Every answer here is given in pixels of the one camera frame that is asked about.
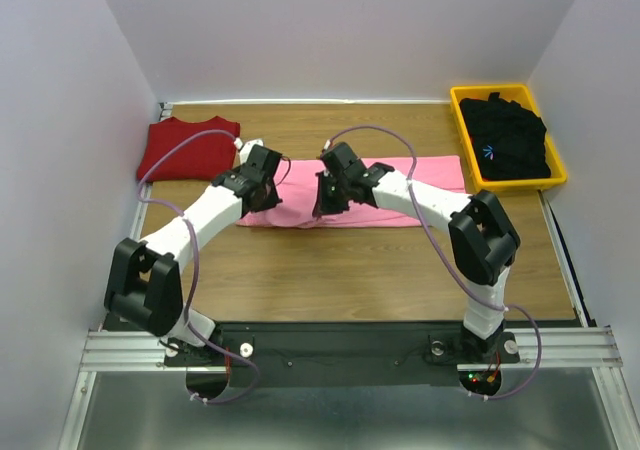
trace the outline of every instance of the yellow plastic tray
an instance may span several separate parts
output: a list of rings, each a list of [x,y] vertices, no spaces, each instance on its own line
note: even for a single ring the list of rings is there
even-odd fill
[[[467,126],[464,123],[464,118],[462,118],[460,101],[463,98],[487,100],[489,98],[489,94],[493,92],[500,92],[501,98],[508,101],[515,100],[522,105],[523,108],[531,110],[536,115],[540,116],[538,108],[531,97],[531,93],[529,93],[529,89],[522,84],[453,87],[451,89],[451,108],[458,127],[458,133],[460,134],[460,140],[462,141],[462,147],[464,149],[465,156],[467,157],[467,161],[469,162],[469,167],[471,168],[471,179],[476,192],[482,189],[495,193],[517,190],[545,190],[566,182],[567,172],[562,164],[562,160],[560,160],[558,151],[556,150],[548,131],[545,136],[544,146],[546,149],[547,165],[549,165],[549,168],[551,169],[551,177],[527,180],[485,180],[482,178],[480,168],[478,167],[478,161],[476,160],[473,147],[471,146],[471,138],[469,138]]]

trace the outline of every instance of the wood grain surface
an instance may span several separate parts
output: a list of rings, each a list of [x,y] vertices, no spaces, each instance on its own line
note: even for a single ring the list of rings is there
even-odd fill
[[[187,122],[220,115],[240,122],[243,140],[263,138],[292,159],[315,158],[328,137],[360,124],[389,127],[409,139],[420,156],[462,155],[447,105],[179,105]],[[361,157],[407,155],[392,137],[356,131],[345,139]],[[463,171],[468,174],[466,162]],[[206,182],[154,184],[152,195],[182,208]],[[467,181],[467,190],[471,191]],[[537,319],[573,318],[536,193],[501,201],[522,246],[509,278],[507,302]],[[142,235],[174,215],[151,206]],[[439,241],[451,258],[446,235]],[[183,274],[188,289],[192,267]],[[225,229],[203,250],[194,306],[218,320],[446,320],[464,315],[466,298],[439,261],[423,230]],[[521,319],[520,315],[508,315]]]

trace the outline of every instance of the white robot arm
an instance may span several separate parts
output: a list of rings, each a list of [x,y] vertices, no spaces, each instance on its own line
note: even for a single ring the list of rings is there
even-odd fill
[[[406,175],[388,165],[366,168],[349,145],[323,152],[326,170],[318,174],[315,215],[340,213],[348,201],[395,210],[417,218]],[[422,215],[449,233],[458,270],[466,288],[490,308],[469,298],[464,327],[481,340],[499,333],[503,322],[504,287],[520,238],[498,199],[489,192],[467,195],[413,181]]]
[[[174,218],[140,241],[124,239],[115,249],[105,307],[158,337],[174,337],[203,346],[186,327],[180,275],[193,259],[188,220],[198,249],[248,212],[275,207],[281,200],[273,182],[282,155],[247,142],[240,166],[216,177],[184,216]],[[205,338],[215,329],[210,318],[189,308],[189,322]]]

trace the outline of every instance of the white wall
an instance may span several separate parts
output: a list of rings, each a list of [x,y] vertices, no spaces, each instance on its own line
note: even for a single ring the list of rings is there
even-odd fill
[[[0,14],[0,448],[51,449],[156,99],[104,0]]]
[[[526,80],[573,0],[107,0],[157,96],[447,98]]]
[[[587,305],[640,410],[640,0],[576,0],[530,84],[569,171],[550,192]]]

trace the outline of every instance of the red shirt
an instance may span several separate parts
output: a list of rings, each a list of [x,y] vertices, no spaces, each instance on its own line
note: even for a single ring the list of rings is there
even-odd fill
[[[240,136],[240,124],[221,117],[188,123],[175,117],[149,125],[147,148],[136,176],[138,180],[164,155],[187,138],[204,130],[226,130]],[[212,180],[233,166],[236,148],[225,135],[205,135],[178,150],[160,165],[147,180]]]

